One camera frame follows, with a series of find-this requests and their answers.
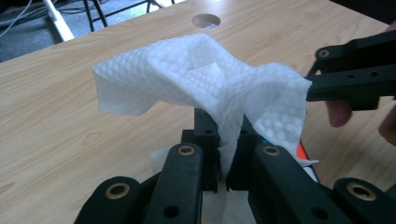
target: cable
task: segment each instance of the cable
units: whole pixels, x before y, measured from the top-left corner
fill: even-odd
[[[76,2],[79,2],[79,1],[81,1],[81,0],[67,1],[64,4],[61,4],[61,5],[58,5],[58,6],[55,6],[55,7],[58,9],[59,12],[64,13],[64,14],[77,14],[77,13],[80,13],[80,12],[85,12],[85,7],[59,9],[61,7],[65,7],[65,6],[69,5],[69,4],[76,3]],[[104,3],[107,3],[108,1],[110,1],[110,0],[99,0],[101,5],[104,4]],[[94,9],[94,6],[89,6],[89,9],[90,10]],[[20,25],[20,24],[26,23],[28,21],[32,21],[32,20],[44,17],[44,16],[48,16],[47,8],[46,7],[40,7],[40,8],[37,8],[36,10],[34,10],[34,11],[25,13],[23,16],[21,16],[14,23],[13,26],[17,26],[17,25]],[[7,23],[13,22],[14,20],[15,19],[10,20],[10,21],[1,21],[0,22],[0,27],[2,25],[6,25]]]
[[[45,7],[37,8],[37,9],[31,11],[31,12],[28,12],[28,13],[25,13],[25,14],[21,15],[19,19],[16,18],[16,19],[12,19],[12,20],[9,20],[9,21],[0,21],[0,26],[1,25],[6,25],[8,23],[12,23],[14,21],[20,21],[21,19],[23,19],[25,17],[28,17],[28,16],[30,16],[30,15],[32,15],[34,13],[37,13],[38,11],[40,11],[42,9],[46,9],[46,8]]]
[[[29,3],[27,4],[26,8],[20,13],[20,15],[18,15],[17,18],[14,19],[14,21],[8,26],[8,28],[2,33],[0,34],[0,38],[3,37],[3,35],[5,35],[8,30],[14,25],[14,23],[23,15],[23,13],[29,8],[29,6],[32,4],[33,0],[29,0]]]

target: white tissue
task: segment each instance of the white tissue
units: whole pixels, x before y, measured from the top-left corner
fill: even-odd
[[[204,109],[219,125],[223,176],[244,114],[257,133],[296,154],[311,83],[286,65],[253,67],[210,36],[189,35],[122,53],[93,72],[104,112],[137,116],[157,101]]]

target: finger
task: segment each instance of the finger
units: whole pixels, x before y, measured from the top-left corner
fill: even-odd
[[[352,108],[347,101],[326,101],[329,122],[334,128],[345,125],[352,116]]]
[[[396,146],[396,106],[394,106],[387,117],[379,126],[379,133],[391,144]]]
[[[392,31],[392,30],[396,30],[396,21],[394,21],[386,30],[387,31]]]

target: black metal bracket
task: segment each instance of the black metal bracket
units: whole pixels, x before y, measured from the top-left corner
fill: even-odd
[[[202,190],[218,191],[220,178],[219,133],[216,122],[202,109],[194,109],[194,130],[183,130],[181,143],[194,143],[204,151]]]
[[[203,151],[172,147],[160,174],[139,184],[118,176],[103,182],[84,204],[76,224],[200,223]]]
[[[327,189],[282,147],[257,146],[251,166],[248,201],[257,223],[396,223],[390,195],[356,178]]]
[[[387,24],[396,21],[396,2],[394,0],[331,1]]]
[[[372,110],[379,97],[396,95],[396,31],[322,48],[316,57],[306,76],[309,102],[346,100],[353,110]]]

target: floor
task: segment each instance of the floor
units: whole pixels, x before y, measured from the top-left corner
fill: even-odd
[[[128,7],[134,2],[139,1],[141,0],[102,0],[101,8],[105,13],[109,13],[123,7]],[[65,22],[75,37],[86,35],[91,32],[82,0],[52,0],[52,2],[55,2],[55,7],[61,12]],[[158,2],[166,7],[171,5],[171,0],[159,0]],[[113,25],[144,15],[146,14],[146,8],[147,4],[143,4],[139,7],[134,7],[110,16],[107,18],[107,21],[109,25]],[[150,7],[151,11],[157,9],[158,7],[156,6]],[[13,20],[23,10],[24,7],[8,8],[6,12],[0,14],[0,27],[4,21]],[[29,18],[35,15],[41,17],[13,26],[4,36],[0,37],[0,62],[5,62],[62,42],[62,39],[59,37],[57,30],[48,16],[47,9],[41,1],[34,1],[24,15],[27,15],[27,13],[32,13],[29,14]],[[97,17],[96,10],[92,10],[92,16],[94,18]],[[95,30],[103,29],[103,24],[100,21],[96,21],[94,27]],[[0,34],[2,34],[6,28],[5,25],[1,27]]]

